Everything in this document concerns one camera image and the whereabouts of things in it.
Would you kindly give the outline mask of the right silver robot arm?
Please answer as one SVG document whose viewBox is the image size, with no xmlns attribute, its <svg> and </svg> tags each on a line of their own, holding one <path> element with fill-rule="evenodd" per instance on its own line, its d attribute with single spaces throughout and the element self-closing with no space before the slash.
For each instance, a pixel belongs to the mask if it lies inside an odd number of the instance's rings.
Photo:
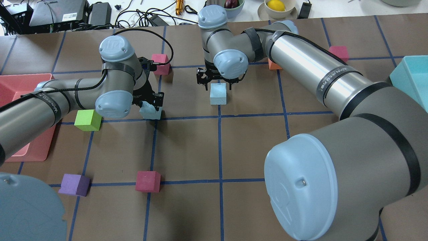
<svg viewBox="0 0 428 241">
<path fill-rule="evenodd" d="M 227 23 L 219 5 L 198 14 L 214 79 L 236 83 L 267 57 L 337 116 L 267 153 L 266 191 L 281 227 L 295 240 L 374 241 L 382 209 L 427 186 L 427 112 L 300 36 L 290 20 L 238 35 Z"/>
</svg>

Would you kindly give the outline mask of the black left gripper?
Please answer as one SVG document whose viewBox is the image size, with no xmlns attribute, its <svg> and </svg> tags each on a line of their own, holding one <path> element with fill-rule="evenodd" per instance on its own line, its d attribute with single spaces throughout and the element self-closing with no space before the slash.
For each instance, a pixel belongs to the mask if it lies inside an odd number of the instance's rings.
<svg viewBox="0 0 428 241">
<path fill-rule="evenodd" d="M 140 57 L 138 60 L 142 67 L 140 79 L 144 80 L 144 83 L 142 87 L 133 90 L 133 104 L 142 107 L 143 102 L 148 102 L 155 108 L 160 108 L 163 106 L 165 94 L 163 92 L 154 92 L 148 80 L 150 73 L 157 70 L 157 64 L 153 60 L 144 57 Z"/>
</svg>

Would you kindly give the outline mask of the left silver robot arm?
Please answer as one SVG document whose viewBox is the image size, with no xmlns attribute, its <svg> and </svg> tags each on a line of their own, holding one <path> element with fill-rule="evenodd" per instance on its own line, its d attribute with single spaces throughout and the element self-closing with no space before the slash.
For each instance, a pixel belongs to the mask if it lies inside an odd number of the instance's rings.
<svg viewBox="0 0 428 241">
<path fill-rule="evenodd" d="M 161 63 L 138 58 L 127 38 L 113 34 L 99 45 L 101 78 L 50 80 L 3 106 L 0 115 L 1 164 L 71 111 L 93 109 L 107 118 L 121 119 L 132 105 L 144 102 L 159 111 L 164 94 L 153 91 L 150 72 Z"/>
</svg>

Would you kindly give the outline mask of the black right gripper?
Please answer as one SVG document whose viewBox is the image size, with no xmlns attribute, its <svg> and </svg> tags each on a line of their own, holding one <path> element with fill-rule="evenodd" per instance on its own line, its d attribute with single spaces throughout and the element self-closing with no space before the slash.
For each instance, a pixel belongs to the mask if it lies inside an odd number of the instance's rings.
<svg viewBox="0 0 428 241">
<path fill-rule="evenodd" d="M 225 78 L 217 71 L 211 69 L 203 69 L 203 68 L 197 68 L 197 84 L 202 84 L 205 87 L 205 91 L 208 91 L 208 83 L 210 83 L 213 80 L 223 80 L 226 83 L 229 84 L 229 90 L 232 90 L 232 85 L 237 84 L 240 81 L 242 81 L 245 78 L 245 75 L 248 70 L 246 70 L 241 77 L 237 78 Z"/>
</svg>

